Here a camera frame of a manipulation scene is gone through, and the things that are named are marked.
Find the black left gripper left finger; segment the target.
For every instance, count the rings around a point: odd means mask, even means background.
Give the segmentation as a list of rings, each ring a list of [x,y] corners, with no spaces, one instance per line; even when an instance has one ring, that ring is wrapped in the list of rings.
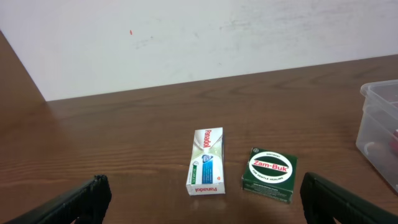
[[[81,187],[8,221],[8,224],[87,223],[102,224],[111,201],[106,175],[96,175]]]

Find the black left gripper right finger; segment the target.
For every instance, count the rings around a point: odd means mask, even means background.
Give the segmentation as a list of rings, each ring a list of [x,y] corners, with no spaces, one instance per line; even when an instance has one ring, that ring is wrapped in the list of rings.
[[[396,215],[313,172],[304,175],[300,197],[309,224],[397,224]]]

